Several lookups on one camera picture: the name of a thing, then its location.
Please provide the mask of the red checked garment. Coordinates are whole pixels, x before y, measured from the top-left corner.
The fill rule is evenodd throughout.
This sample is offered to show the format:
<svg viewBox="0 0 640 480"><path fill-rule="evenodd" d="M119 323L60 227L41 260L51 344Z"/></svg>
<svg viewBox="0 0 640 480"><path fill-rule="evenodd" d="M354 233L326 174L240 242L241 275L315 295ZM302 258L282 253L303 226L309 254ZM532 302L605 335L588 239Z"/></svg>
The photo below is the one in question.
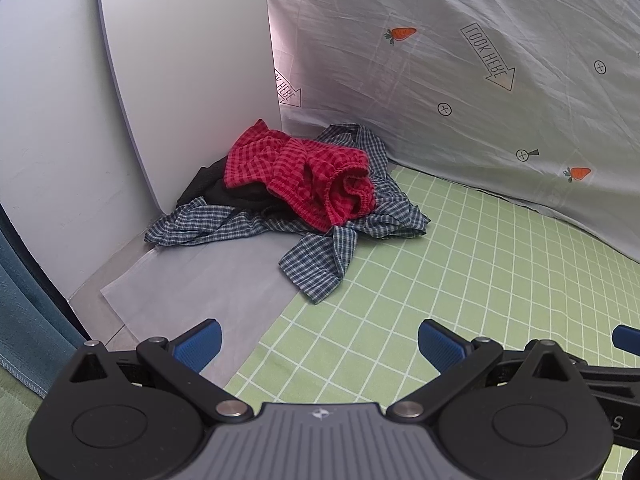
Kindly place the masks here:
<svg viewBox="0 0 640 480"><path fill-rule="evenodd" d="M224 170L227 188L252 183L265 185L303 222L321 232L366 216L376 205L364 151L297 139L269 128L263 120L234 142Z"/></svg>

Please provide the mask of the grey cloth underlay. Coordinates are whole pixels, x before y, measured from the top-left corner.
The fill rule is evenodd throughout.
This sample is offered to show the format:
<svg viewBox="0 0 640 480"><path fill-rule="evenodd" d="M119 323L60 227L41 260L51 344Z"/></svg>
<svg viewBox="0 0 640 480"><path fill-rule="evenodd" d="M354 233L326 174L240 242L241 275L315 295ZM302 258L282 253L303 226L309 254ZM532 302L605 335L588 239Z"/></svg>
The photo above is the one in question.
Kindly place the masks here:
<svg viewBox="0 0 640 480"><path fill-rule="evenodd" d="M202 375L224 386L297 294L279 261L298 241L295 234L269 232L152 249L102 295L138 341L172 339L206 318L217 320L221 352Z"/></svg>

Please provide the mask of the blue plaid shirt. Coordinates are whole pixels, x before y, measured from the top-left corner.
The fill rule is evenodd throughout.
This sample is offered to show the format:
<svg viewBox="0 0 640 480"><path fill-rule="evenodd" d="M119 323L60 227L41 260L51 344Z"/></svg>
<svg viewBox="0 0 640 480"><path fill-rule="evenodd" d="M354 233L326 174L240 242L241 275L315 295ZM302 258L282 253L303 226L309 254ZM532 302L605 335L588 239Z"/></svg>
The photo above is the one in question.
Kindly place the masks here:
<svg viewBox="0 0 640 480"><path fill-rule="evenodd" d="M268 232L298 234L300 240L280 259L279 266L300 292L318 304L343 281L361 235L386 240L416 238L426 233L430 219L410 202L387 171L386 147L369 128L332 125L318 139L341 148L361 148L369 156L376 198L370 214L322 234L300 219L209 205L197 197L155 221L145 232L144 240L160 247L198 246Z"/></svg>

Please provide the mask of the teal curtain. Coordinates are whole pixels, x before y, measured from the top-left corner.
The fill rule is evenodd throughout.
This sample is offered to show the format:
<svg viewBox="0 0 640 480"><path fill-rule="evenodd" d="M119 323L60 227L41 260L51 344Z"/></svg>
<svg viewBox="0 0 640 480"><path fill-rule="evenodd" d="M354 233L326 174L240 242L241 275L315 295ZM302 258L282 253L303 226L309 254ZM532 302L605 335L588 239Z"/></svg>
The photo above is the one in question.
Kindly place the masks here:
<svg viewBox="0 0 640 480"><path fill-rule="evenodd" d="M1 215L1 367L43 398L89 339L70 304Z"/></svg>

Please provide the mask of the black garment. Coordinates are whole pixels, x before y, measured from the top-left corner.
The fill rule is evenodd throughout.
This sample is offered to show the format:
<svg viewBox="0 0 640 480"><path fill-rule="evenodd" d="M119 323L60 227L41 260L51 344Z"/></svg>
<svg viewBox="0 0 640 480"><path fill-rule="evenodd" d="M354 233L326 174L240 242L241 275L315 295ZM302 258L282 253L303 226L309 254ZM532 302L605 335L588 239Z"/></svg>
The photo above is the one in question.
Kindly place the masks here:
<svg viewBox="0 0 640 480"><path fill-rule="evenodd" d="M228 188L224 183L228 157L217 160L208 167L201 167L177 200L186 205L201 197L209 205L230 206L249 211L285 211L286 203L272 195L260 182Z"/></svg>

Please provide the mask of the grey carrot print sheet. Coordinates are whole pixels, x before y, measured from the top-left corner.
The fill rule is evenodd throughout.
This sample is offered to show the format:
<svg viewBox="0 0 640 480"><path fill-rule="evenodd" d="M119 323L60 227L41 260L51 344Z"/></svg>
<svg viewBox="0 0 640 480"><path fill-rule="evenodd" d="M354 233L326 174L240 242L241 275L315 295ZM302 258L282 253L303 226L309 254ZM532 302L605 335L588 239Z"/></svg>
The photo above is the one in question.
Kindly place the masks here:
<svg viewBox="0 0 640 480"><path fill-rule="evenodd" d="M268 0L284 128L393 159L639 255L639 0Z"/></svg>

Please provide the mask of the white curved board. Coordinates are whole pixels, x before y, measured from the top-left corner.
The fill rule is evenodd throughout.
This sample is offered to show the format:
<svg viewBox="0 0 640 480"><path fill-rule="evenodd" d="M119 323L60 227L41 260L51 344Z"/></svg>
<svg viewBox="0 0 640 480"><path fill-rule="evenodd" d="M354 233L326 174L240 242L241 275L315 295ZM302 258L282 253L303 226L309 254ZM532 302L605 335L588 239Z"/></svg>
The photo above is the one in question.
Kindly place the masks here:
<svg viewBox="0 0 640 480"><path fill-rule="evenodd" d="M157 207L259 119L282 126L267 0L99 0L122 114Z"/></svg>

